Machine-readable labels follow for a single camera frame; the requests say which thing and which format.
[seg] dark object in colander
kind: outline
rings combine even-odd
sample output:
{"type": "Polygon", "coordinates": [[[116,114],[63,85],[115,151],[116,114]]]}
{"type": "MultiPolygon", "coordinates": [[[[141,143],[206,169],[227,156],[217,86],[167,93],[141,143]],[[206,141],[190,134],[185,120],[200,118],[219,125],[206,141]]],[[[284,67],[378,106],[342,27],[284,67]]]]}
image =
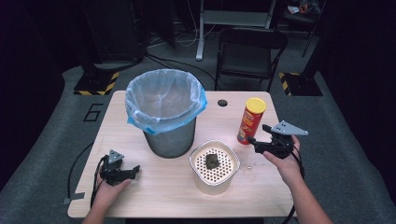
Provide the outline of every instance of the dark object in colander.
{"type": "Polygon", "coordinates": [[[205,156],[206,169],[211,170],[220,166],[218,154],[207,154],[205,156]]]}

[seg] desk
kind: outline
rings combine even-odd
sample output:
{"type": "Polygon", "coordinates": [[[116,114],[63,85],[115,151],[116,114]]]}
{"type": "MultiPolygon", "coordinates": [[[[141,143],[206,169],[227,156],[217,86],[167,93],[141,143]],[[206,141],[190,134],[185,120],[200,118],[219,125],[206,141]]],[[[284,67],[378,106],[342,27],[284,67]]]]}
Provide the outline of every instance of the desk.
{"type": "MultiPolygon", "coordinates": [[[[253,146],[236,140],[245,102],[250,97],[260,97],[267,103],[262,123],[278,124],[271,96],[263,91],[207,91],[206,97],[207,108],[197,117],[190,151],[176,159],[164,159],[151,151],[140,129],[126,122],[125,91],[116,91],[78,182],[76,193],[84,192],[85,197],[71,202],[68,215],[87,215],[96,165],[114,149],[125,156],[122,170],[140,165],[141,171],[109,210],[108,217],[286,217],[292,199],[277,169],[255,153],[253,146]],[[228,105],[219,106],[220,99],[228,105]],[[230,187],[215,196],[196,188],[189,163],[192,150],[212,139],[228,145],[241,161],[230,187]]],[[[269,142],[270,134],[259,129],[256,138],[269,142]]]]}
{"type": "Polygon", "coordinates": [[[199,42],[195,59],[201,61],[204,55],[204,24],[260,26],[269,29],[276,0],[271,0],[270,10],[265,12],[215,11],[205,10],[201,0],[199,20],[199,42]]]}

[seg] blue plastic bag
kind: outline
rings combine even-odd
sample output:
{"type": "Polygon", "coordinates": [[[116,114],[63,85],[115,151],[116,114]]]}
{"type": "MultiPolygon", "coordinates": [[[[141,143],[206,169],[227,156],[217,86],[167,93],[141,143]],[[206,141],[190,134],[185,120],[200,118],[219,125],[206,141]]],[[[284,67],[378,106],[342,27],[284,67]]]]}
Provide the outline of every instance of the blue plastic bag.
{"type": "Polygon", "coordinates": [[[205,110],[205,89],[191,73],[149,71],[134,78],[125,93],[128,123],[150,134],[188,124],[205,110]]]}

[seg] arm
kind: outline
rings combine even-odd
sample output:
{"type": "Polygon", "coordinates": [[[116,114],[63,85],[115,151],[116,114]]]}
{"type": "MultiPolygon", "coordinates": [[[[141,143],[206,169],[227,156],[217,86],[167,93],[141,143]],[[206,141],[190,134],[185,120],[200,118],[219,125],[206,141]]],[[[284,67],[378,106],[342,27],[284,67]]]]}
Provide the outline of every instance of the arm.
{"type": "Polygon", "coordinates": [[[103,223],[107,210],[116,201],[119,194],[131,183],[131,179],[126,179],[117,186],[110,186],[98,175],[97,183],[99,183],[99,190],[96,193],[92,208],[85,217],[83,224],[98,224],[103,223]]]}
{"type": "MultiPolygon", "coordinates": [[[[299,154],[297,150],[300,149],[300,142],[294,135],[292,136],[292,139],[294,146],[296,147],[294,149],[294,154],[298,156],[299,154]]],[[[308,186],[305,184],[300,173],[300,167],[291,155],[283,160],[267,151],[265,151],[263,155],[268,161],[277,167],[283,181],[290,188],[300,223],[332,223],[318,201],[315,199],[312,192],[309,190],[308,186]]]]}

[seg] yellow lid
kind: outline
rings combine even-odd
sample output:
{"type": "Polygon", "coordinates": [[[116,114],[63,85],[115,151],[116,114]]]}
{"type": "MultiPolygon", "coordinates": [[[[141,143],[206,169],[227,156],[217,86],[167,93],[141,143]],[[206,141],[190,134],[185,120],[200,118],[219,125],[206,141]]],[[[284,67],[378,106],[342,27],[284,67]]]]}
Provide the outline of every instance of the yellow lid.
{"type": "Polygon", "coordinates": [[[247,110],[254,114],[261,114],[266,108],[267,105],[262,99],[254,97],[247,100],[247,110]]]}

